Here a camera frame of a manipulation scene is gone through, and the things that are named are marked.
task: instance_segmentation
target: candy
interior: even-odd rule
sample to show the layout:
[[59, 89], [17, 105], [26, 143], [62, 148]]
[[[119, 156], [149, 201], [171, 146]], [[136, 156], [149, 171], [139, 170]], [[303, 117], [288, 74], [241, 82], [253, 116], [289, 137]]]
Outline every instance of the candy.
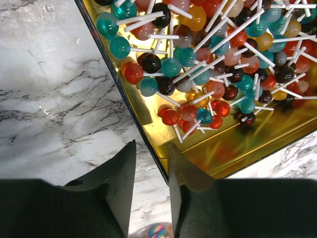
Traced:
[[158, 83], [154, 78], [147, 77], [140, 82], [140, 92], [144, 97], [153, 96], [158, 89]]
[[112, 39], [118, 33], [119, 27], [116, 24], [117, 19], [109, 12], [102, 12], [97, 20], [96, 27], [98, 33], [106, 39]]

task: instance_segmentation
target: red lollipop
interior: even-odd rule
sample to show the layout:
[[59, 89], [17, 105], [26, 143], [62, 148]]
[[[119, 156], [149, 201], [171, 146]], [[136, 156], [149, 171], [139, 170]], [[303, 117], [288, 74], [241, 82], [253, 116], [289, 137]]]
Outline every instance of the red lollipop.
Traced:
[[222, 126], [222, 123], [223, 123], [222, 118], [218, 115], [214, 115], [212, 117], [211, 123], [209, 124], [209, 127], [212, 129], [218, 129]]
[[197, 116], [197, 108], [191, 104], [180, 105], [179, 111], [181, 118], [186, 121], [193, 120]]
[[218, 116], [226, 117], [230, 112], [230, 106], [224, 101], [219, 101], [214, 111], [217, 113]]
[[212, 108], [213, 110], [215, 110], [216, 105], [217, 105], [217, 103], [218, 103], [219, 101], [220, 101], [220, 100], [218, 100], [218, 99], [215, 99], [215, 100], [212, 100], [212, 101], [211, 101], [211, 108]]
[[266, 80], [261, 83], [261, 87], [263, 90], [270, 90], [276, 85], [274, 74], [270, 74], [267, 76]]
[[[188, 120], [188, 121], [184, 121], [182, 124], [182, 131], [184, 133], [186, 133], [187, 131], [189, 131], [189, 129], [195, 124], [195, 122], [193, 120]], [[192, 132], [189, 135], [192, 135], [196, 132], [197, 127], [195, 129], [192, 130]]]
[[[228, 35], [230, 35], [234, 30], [228, 29]], [[229, 42], [231, 47], [241, 47], [244, 43], [246, 43], [248, 38], [247, 32], [245, 29], [240, 31], [236, 36], [234, 36]]]
[[142, 80], [143, 69], [137, 63], [131, 63], [125, 68], [123, 76], [130, 84], [135, 85]]
[[202, 8], [205, 10], [206, 15], [211, 17], [215, 14], [217, 9], [219, 8], [222, 0], [207, 0], [202, 5]]

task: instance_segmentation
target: gold tray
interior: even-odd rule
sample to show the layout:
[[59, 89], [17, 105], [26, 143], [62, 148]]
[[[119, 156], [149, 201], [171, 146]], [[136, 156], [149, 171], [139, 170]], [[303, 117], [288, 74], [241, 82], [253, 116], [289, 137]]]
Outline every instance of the gold tray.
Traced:
[[[275, 111], [262, 111], [257, 115], [256, 122], [250, 127], [243, 127], [233, 119], [225, 117], [222, 127], [217, 131], [197, 131], [180, 144], [172, 127], [166, 126], [157, 116], [161, 105], [170, 105], [158, 95], [143, 97], [135, 85], [126, 82], [120, 72], [120, 60], [110, 54], [107, 42], [100, 37], [95, 29], [99, 13], [109, 11], [109, 7], [100, 7], [93, 0], [75, 0], [81, 10], [88, 27], [108, 65], [110, 72], [135, 120], [138, 129], [150, 149], [154, 160], [167, 181], [167, 142], [172, 141], [182, 153], [195, 165], [214, 178], [226, 177], [266, 156], [298, 140], [317, 129], [317, 100], [296, 100], [294, 111], [284, 113], [275, 106]], [[135, 47], [154, 48], [155, 41], [139, 41], [132, 34], [125, 33], [120, 26], [119, 35], [129, 39]], [[159, 50], [168, 52], [168, 43], [164, 40]], [[136, 52], [130, 57], [136, 59]], [[310, 88], [305, 93], [316, 95], [317, 65], [312, 65], [307, 73]], [[176, 101], [185, 100], [185, 94], [177, 90], [171, 96]]]

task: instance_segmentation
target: white marble countertop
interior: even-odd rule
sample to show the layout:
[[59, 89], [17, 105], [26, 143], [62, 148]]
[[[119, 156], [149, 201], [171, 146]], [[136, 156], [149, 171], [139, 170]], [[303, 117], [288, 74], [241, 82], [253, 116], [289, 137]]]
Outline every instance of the white marble countertop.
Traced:
[[[169, 189], [75, 2], [2, 0], [0, 20], [0, 178], [64, 185], [135, 139], [129, 231], [170, 222]], [[317, 179], [316, 136], [232, 177]]]

